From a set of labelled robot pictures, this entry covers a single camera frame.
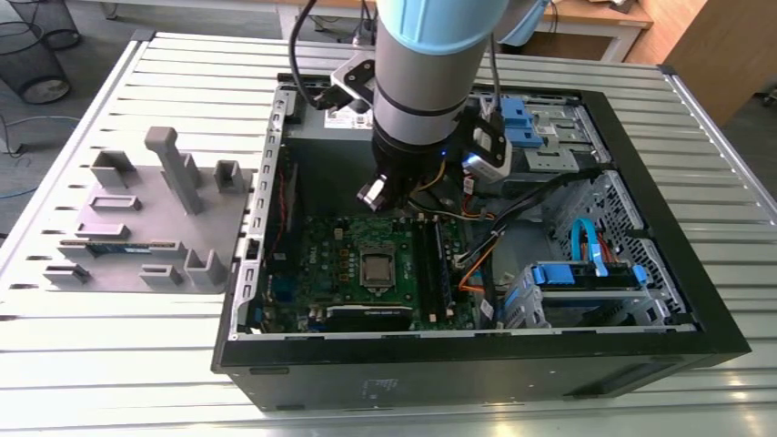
table leg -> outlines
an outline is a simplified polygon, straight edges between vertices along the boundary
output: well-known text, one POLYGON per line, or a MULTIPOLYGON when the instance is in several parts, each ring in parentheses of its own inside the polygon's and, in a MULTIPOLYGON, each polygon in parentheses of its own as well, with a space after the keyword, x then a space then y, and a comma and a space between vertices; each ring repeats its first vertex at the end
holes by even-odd
POLYGON ((116 20, 119 18, 119 14, 116 13, 119 10, 119 3, 100 2, 100 9, 103 10, 106 20, 116 20))
POLYGON ((643 30, 641 27, 619 26, 616 28, 619 29, 619 34, 613 36, 603 56, 603 61, 605 62, 623 62, 643 30))
MULTIPOLYGON (((552 24, 541 22, 537 30, 551 32, 552 24)), ((572 35, 609 36, 612 41, 607 47, 601 60, 605 62, 623 62, 635 45, 636 38, 643 31, 641 26, 629 25, 588 25, 577 23, 559 23, 557 33, 572 35)))
POLYGON ((300 7, 295 5, 279 5, 280 37, 289 40, 292 36, 296 17, 300 15, 300 7))

label sticker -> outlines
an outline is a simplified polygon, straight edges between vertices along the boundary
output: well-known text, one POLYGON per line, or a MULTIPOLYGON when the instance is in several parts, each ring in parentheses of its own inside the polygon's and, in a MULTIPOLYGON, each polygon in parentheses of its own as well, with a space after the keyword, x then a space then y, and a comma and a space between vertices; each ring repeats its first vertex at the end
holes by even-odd
POLYGON ((472 194, 475 192, 475 179, 472 176, 464 178, 464 194, 472 194))
POLYGON ((396 378, 385 380, 367 380, 361 385, 361 398, 372 401, 385 400, 393 394, 400 385, 396 378))
POLYGON ((339 111, 327 112, 324 127, 328 129, 372 129, 373 110, 357 114, 353 109, 344 107, 339 111))
POLYGON ((556 128, 553 125, 535 126, 539 135, 556 135, 556 128))
POLYGON ((485 317, 492 320, 492 318, 495 317, 495 307, 491 306, 491 303, 488 303, 488 300, 484 300, 481 302, 481 312, 485 314, 485 317))

aluminum table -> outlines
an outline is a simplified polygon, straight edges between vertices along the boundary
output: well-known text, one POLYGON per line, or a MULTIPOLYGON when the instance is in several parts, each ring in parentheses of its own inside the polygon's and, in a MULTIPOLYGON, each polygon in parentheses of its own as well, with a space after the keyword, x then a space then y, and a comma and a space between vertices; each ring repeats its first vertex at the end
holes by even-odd
MULTIPOLYGON (((352 47, 301 43, 304 73, 352 47)), ((675 76, 653 66, 500 56, 508 86, 603 91, 753 353, 617 399, 263 414, 211 372, 223 296, 47 291, 104 148, 155 163, 172 126, 199 165, 260 161, 281 41, 156 34, 132 41, 0 248, 0 431, 50 435, 773 435, 777 429, 777 208, 675 76)), ((484 62, 480 81, 489 82, 484 62)))

motherboard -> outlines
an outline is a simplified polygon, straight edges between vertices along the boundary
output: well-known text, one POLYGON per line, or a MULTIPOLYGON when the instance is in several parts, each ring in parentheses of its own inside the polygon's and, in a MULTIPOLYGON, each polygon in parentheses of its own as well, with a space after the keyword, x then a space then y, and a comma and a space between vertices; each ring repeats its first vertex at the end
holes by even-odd
POLYGON ((439 217, 308 216, 295 268, 268 279, 271 332, 465 330, 473 304, 451 269, 460 225, 439 217))

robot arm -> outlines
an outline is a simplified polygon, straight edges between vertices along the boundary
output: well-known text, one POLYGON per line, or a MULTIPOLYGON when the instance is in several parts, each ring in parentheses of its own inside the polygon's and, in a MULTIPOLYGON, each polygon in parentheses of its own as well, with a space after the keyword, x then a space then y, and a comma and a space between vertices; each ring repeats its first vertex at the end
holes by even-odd
POLYGON ((368 61, 352 60, 347 73, 340 72, 340 81, 333 75, 335 82, 353 97, 361 97, 375 113, 376 172, 359 193, 373 211, 404 207, 419 180, 437 172, 444 153, 456 143, 465 145, 465 155, 475 152, 492 165, 504 163, 505 154, 493 147, 479 151, 469 146, 468 150, 476 128, 501 150, 507 141, 499 113, 485 121, 468 111, 467 101, 497 25, 511 29, 511 41, 528 39, 548 1, 377 0, 380 23, 369 91, 363 86, 361 92, 355 92, 353 84, 343 80, 356 78, 357 66, 364 67, 368 61))

